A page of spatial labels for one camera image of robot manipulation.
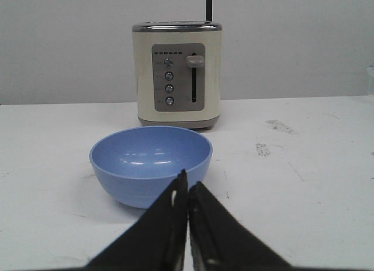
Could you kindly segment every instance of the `bowl rim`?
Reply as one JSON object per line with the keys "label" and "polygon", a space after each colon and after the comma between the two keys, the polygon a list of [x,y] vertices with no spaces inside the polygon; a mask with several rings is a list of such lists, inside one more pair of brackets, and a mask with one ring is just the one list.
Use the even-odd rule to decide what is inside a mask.
{"label": "bowl rim", "polygon": [[140,126],[140,127],[133,127],[133,128],[128,128],[128,129],[124,129],[124,130],[120,130],[118,132],[115,132],[113,134],[110,134],[110,135],[107,135],[106,137],[102,138],[101,140],[99,140],[97,143],[95,143],[93,145],[93,147],[91,148],[90,152],[89,152],[89,160],[91,162],[92,165],[94,165],[96,168],[100,169],[102,172],[110,175],[110,176],[114,176],[116,178],[121,178],[121,179],[133,179],[133,180],[156,180],[156,179],[168,179],[168,178],[171,178],[171,177],[174,177],[172,175],[165,175],[165,176],[158,176],[158,177],[154,177],[154,178],[138,178],[138,177],[131,177],[131,176],[124,176],[124,175],[119,175],[117,173],[112,173],[112,172],[109,172],[103,168],[101,168],[95,161],[94,159],[92,158],[92,153],[93,151],[95,150],[95,148],[98,146],[98,144],[100,144],[102,141],[112,137],[112,136],[115,136],[119,133],[125,133],[125,132],[128,132],[128,131],[132,131],[132,130],[137,130],[137,129],[145,129],[145,128],[165,128],[165,129],[179,129],[179,130],[182,130],[182,131],[186,131],[186,132],[190,132],[194,135],[197,135],[201,138],[203,138],[207,143],[208,143],[208,146],[209,146],[209,153],[208,155],[206,156],[206,158],[198,163],[197,165],[195,165],[194,167],[192,168],[189,168],[189,169],[185,169],[186,172],[190,172],[190,171],[193,171],[194,169],[200,167],[202,164],[206,163],[207,160],[210,160],[211,157],[212,157],[212,154],[213,154],[213,145],[212,143],[209,141],[209,139],[207,137],[205,137],[204,135],[201,135],[201,133],[198,133],[197,131],[193,131],[193,130],[190,130],[190,129],[187,129],[187,128],[183,128],[183,127],[177,127],[177,126],[165,126],[165,125],[154,125],[154,126]]}

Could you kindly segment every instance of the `table surface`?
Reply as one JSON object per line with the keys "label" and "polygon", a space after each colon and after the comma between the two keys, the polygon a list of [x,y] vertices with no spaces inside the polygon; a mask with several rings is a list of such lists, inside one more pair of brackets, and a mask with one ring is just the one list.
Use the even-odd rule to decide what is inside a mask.
{"label": "table surface", "polygon": [[[136,103],[0,106],[0,270],[83,266],[143,214],[88,159],[136,126]],[[280,256],[374,269],[374,96],[223,100],[202,134],[204,184]]]}

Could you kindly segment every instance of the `toaster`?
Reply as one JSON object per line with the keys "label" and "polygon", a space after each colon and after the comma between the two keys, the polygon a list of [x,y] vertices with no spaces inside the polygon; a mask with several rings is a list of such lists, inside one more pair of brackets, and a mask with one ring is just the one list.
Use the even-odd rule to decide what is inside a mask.
{"label": "toaster", "polygon": [[221,33],[212,21],[133,26],[142,125],[214,126],[220,116]]}

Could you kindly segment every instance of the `toaster base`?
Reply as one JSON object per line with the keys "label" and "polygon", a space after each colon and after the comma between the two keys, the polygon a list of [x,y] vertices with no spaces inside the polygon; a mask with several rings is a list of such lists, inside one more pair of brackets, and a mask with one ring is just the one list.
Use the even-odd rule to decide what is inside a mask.
{"label": "toaster base", "polygon": [[205,128],[205,129],[212,129],[214,124],[218,121],[218,118],[220,116],[214,117],[212,119],[208,120],[199,120],[199,121],[148,121],[144,120],[140,117],[139,121],[143,126],[153,126],[153,125],[166,125],[166,126],[176,126],[176,127],[182,127],[182,128],[188,128],[188,129],[199,129],[199,128]]}

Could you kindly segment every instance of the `blue bowl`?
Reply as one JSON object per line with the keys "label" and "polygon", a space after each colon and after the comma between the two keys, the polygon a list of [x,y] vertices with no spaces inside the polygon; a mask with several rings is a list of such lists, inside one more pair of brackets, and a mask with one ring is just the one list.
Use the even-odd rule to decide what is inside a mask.
{"label": "blue bowl", "polygon": [[148,126],[123,130],[97,142],[89,153],[102,187],[117,201],[148,208],[182,169],[189,186],[204,179],[213,148],[185,128]]}

